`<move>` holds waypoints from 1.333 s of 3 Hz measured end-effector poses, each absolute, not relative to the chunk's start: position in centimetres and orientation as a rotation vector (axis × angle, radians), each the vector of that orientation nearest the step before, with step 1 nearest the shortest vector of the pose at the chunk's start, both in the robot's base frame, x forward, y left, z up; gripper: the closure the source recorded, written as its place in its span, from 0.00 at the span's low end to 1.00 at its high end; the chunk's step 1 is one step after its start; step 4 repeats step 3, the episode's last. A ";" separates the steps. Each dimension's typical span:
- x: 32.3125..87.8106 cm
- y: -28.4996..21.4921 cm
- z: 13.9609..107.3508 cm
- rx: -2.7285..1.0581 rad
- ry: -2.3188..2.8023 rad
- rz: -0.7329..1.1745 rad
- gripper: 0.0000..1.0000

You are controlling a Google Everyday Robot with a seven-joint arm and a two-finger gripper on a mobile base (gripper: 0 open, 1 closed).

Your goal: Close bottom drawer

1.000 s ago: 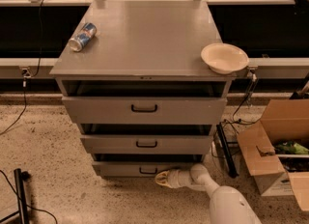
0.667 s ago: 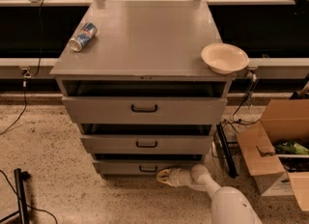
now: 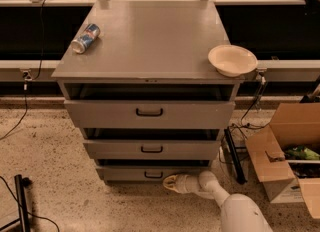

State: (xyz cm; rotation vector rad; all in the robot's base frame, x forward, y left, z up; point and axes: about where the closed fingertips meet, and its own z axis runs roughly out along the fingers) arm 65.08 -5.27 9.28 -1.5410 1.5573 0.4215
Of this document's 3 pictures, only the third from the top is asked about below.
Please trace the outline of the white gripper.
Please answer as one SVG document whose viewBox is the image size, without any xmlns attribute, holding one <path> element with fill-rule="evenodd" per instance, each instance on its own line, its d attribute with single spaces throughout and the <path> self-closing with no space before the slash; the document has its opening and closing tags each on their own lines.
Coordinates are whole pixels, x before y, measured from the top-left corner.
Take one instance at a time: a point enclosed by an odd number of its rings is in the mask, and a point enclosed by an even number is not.
<svg viewBox="0 0 320 232">
<path fill-rule="evenodd" d="M 179 194 L 196 193 L 200 190 L 198 177 L 187 174 L 170 175 L 163 180 L 163 184 L 165 189 Z"/>
</svg>

